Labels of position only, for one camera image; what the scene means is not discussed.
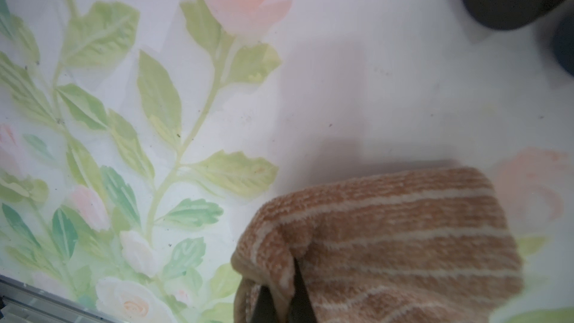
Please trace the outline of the teal cap toothpaste tube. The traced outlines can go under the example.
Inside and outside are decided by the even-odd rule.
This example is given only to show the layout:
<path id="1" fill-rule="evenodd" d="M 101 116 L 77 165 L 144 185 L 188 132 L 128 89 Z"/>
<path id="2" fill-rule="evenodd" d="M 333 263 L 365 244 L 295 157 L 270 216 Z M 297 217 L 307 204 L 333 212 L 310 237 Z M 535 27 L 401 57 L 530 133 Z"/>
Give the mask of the teal cap toothpaste tube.
<path id="1" fill-rule="evenodd" d="M 570 76 L 574 76 L 574 17 L 566 15 L 558 24 L 551 41 L 556 62 Z"/>

